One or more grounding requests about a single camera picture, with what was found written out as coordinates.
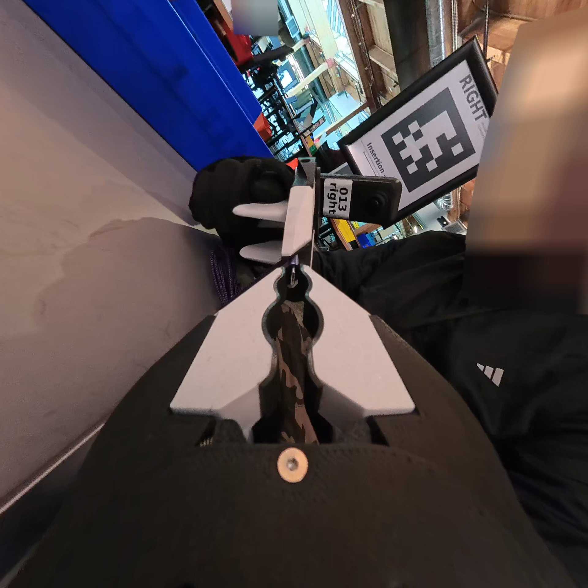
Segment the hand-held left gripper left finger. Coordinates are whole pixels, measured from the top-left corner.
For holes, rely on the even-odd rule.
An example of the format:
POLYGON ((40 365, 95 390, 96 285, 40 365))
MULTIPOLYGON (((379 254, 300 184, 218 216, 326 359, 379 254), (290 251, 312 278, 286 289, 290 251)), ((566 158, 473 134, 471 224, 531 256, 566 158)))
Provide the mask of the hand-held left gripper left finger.
POLYGON ((280 277, 281 270, 273 269, 215 315, 171 401, 173 413, 234 420, 251 439, 261 418, 259 387, 272 368, 263 320, 277 302, 280 277))

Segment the blue bin with black divider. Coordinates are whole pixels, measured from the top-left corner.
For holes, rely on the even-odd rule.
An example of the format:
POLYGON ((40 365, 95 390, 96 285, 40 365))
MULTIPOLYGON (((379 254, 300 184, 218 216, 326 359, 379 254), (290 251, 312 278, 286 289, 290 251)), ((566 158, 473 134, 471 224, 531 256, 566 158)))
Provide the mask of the blue bin with black divider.
POLYGON ((25 1, 195 171, 272 158, 261 107, 196 1, 25 1))

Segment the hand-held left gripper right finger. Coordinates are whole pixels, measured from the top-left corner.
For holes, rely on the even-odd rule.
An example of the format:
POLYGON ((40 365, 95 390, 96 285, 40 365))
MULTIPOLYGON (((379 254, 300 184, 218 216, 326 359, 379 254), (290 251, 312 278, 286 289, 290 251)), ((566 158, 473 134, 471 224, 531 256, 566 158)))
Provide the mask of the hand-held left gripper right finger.
POLYGON ((405 415, 415 403, 370 314, 312 269, 308 298, 320 314, 312 370, 322 388, 318 412, 334 426, 405 415))

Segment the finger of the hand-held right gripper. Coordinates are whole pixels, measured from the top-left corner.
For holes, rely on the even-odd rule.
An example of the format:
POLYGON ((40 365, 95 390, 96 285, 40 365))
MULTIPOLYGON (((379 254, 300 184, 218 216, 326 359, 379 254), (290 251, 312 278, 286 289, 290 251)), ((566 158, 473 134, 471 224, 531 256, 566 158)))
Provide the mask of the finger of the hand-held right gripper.
POLYGON ((313 231, 284 229, 283 224, 259 224, 253 244, 241 247, 239 256, 257 264, 312 264, 313 231))
POLYGON ((252 220, 260 229, 312 231, 315 192, 312 187, 292 187, 288 198, 275 203, 252 202, 235 206, 232 214, 252 220))

